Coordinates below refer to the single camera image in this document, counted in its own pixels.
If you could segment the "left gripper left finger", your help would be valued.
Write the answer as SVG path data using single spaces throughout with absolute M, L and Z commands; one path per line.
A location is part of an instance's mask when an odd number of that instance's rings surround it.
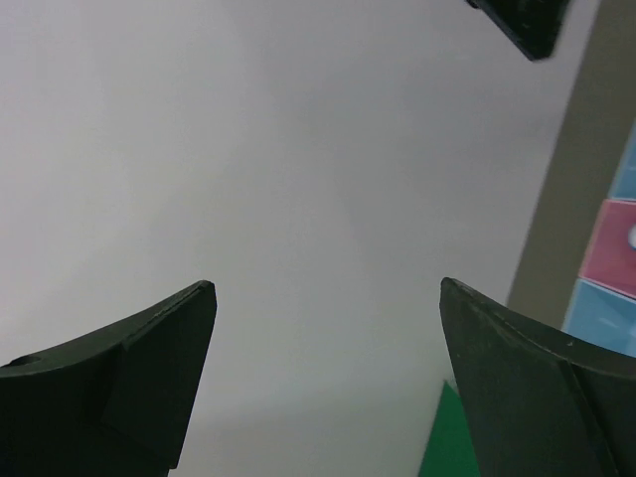
M 177 468 L 217 313 L 198 281 L 1 368 L 4 476 L 166 476 Z

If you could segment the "light blue end bin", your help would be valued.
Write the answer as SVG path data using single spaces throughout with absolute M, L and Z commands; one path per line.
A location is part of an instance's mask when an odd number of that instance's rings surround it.
M 608 350 L 635 356 L 635 300 L 579 279 L 562 330 Z

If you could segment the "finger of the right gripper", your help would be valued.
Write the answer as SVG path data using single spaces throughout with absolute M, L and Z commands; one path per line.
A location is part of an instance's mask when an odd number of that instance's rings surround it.
M 481 10 L 530 61 L 550 58 L 555 50 L 568 0 L 467 0 Z

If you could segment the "dark green ring binder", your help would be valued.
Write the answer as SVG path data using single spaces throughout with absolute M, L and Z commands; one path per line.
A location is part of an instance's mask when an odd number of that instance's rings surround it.
M 479 477 L 468 423 L 460 396 L 445 382 L 418 477 Z

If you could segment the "small blue capped bottle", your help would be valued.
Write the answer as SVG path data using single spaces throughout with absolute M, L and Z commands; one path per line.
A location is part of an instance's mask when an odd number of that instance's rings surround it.
M 633 225 L 627 233 L 627 242 L 632 249 L 636 249 L 636 225 Z

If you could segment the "pink plastic bin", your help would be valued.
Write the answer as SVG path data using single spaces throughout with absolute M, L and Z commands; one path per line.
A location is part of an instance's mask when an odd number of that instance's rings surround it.
M 635 203 L 605 200 L 597 215 L 579 276 L 635 298 L 635 249 L 627 233 L 635 225 Z

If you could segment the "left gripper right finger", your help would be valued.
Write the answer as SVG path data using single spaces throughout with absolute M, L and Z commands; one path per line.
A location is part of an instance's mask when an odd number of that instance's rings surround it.
M 634 475 L 634 358 L 453 278 L 442 279 L 439 306 L 481 475 Z

